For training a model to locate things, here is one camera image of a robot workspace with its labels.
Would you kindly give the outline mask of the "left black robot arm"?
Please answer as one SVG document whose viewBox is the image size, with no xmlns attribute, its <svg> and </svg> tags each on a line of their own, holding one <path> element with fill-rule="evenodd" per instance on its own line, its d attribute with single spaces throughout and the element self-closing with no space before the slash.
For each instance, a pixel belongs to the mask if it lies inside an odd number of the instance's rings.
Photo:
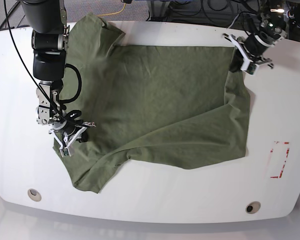
<svg viewBox="0 0 300 240">
<path fill-rule="evenodd" d="M 226 33 L 222 36 L 235 47 L 229 70 L 253 76 L 261 66 L 274 68 L 273 61 L 264 57 L 264 53 L 288 35 L 284 4 L 281 0 L 262 0 L 256 11 L 246 1 L 240 3 L 247 10 L 245 19 L 249 35 L 247 38 Z"/>
</svg>

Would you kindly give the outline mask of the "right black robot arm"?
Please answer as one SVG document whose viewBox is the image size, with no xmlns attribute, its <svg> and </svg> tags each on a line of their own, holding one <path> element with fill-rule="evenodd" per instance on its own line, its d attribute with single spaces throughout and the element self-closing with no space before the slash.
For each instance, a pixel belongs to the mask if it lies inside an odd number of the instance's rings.
<svg viewBox="0 0 300 240">
<path fill-rule="evenodd" d="M 37 123 L 50 126 L 49 134 L 59 144 L 62 157 L 74 155 L 74 142 L 88 141 L 86 130 L 93 122 L 80 119 L 81 111 L 66 111 L 66 105 L 78 99 L 82 90 L 82 77 L 79 70 L 66 62 L 69 47 L 70 26 L 67 24 L 67 11 L 62 0 L 18 0 L 25 17 L 32 27 L 31 47 L 33 49 L 33 70 L 29 73 L 36 83 L 38 98 Z M 78 85 L 70 99 L 60 99 L 65 70 L 76 74 Z"/>
</svg>

